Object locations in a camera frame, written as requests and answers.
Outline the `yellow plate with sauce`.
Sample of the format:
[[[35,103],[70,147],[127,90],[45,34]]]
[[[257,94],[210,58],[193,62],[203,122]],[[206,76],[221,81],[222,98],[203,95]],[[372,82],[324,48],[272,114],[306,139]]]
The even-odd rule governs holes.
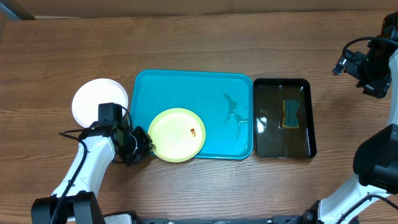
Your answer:
[[[148,133],[155,146],[153,153],[167,162],[184,162],[202,149],[206,129],[201,118],[185,108],[171,108],[158,114]]]

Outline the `pinkish white plate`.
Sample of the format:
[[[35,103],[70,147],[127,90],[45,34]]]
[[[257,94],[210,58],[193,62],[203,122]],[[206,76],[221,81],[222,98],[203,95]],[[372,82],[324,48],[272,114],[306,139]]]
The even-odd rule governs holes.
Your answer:
[[[73,97],[75,121],[84,128],[89,127],[98,120],[98,105],[102,103],[116,103],[127,108],[129,98],[123,86],[114,80],[99,78],[89,81]]]

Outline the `green yellow sponge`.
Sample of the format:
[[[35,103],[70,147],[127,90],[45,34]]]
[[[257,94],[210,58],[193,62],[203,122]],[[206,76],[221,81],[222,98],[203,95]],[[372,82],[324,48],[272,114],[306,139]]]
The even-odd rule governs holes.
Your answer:
[[[282,101],[282,122],[281,127],[284,129],[297,129],[299,127],[299,119],[297,113],[300,108],[300,102],[296,100]]]

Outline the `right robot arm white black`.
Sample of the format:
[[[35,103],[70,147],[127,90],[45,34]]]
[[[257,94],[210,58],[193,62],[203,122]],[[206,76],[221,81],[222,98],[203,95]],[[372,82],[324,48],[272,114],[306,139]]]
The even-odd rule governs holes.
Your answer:
[[[397,208],[388,200],[397,194],[397,13],[384,18],[379,35],[364,40],[369,51],[352,52],[344,46],[333,73],[350,74],[364,94],[375,98],[390,91],[387,126],[358,147],[352,176],[291,223],[357,223],[358,215],[378,200]]]

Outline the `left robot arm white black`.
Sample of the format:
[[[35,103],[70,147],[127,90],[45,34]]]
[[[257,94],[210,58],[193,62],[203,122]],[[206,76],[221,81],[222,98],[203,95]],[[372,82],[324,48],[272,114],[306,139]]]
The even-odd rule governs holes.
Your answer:
[[[86,128],[77,138],[70,136],[70,131],[60,134],[77,140],[78,152],[51,196],[38,198],[33,203],[32,223],[142,223],[134,211],[103,215],[97,194],[106,169],[116,155],[129,166],[141,162],[155,149],[150,136],[139,126],[126,133],[119,129],[107,133]]]

